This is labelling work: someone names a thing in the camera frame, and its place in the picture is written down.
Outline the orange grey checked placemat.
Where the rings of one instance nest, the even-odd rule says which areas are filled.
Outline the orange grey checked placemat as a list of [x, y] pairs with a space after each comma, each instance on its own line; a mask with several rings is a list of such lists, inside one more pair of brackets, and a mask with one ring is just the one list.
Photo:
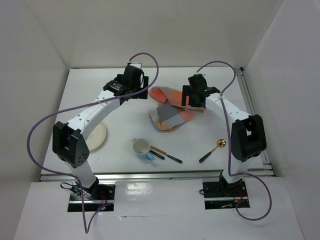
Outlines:
[[177, 129], [195, 117], [195, 113], [202, 113], [203, 108], [182, 106], [182, 92], [170, 87], [155, 86], [149, 92], [149, 96], [157, 101], [158, 106], [150, 109], [148, 114], [155, 127], [167, 132]]

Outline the gold spoon dark handle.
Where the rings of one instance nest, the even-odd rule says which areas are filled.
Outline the gold spoon dark handle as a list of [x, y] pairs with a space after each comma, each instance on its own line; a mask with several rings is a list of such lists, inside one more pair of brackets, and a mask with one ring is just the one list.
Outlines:
[[224, 139], [219, 139], [216, 142], [216, 147], [213, 148], [211, 151], [206, 153], [203, 157], [199, 159], [199, 163], [203, 163], [216, 149], [223, 148], [226, 145], [226, 141]]

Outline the cream round plate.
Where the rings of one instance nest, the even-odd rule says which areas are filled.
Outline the cream round plate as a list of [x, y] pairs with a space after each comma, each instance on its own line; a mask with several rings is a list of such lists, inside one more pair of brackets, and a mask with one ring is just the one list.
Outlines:
[[107, 127], [101, 122], [90, 133], [86, 139], [86, 144], [90, 152], [98, 149], [107, 138]]

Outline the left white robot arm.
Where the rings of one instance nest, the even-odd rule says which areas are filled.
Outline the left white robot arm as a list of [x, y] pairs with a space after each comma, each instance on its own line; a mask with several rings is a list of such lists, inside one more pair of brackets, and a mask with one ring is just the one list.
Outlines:
[[102, 120], [131, 98], [147, 99], [149, 78], [144, 75], [141, 62], [129, 62], [122, 74], [108, 82], [92, 106], [63, 123], [53, 126], [52, 150], [79, 178], [81, 194], [88, 200], [100, 200], [108, 189], [99, 183], [88, 162], [90, 150], [86, 140]]

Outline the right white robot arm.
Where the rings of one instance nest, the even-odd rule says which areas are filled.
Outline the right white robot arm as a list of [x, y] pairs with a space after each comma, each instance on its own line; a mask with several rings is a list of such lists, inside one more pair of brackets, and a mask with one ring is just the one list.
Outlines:
[[267, 147], [262, 117], [240, 110], [216, 87], [209, 87], [202, 74], [194, 74], [188, 82], [182, 87], [181, 105], [193, 109], [207, 108], [225, 120], [228, 163], [215, 187], [209, 189], [222, 196], [230, 196], [243, 181], [252, 159]]

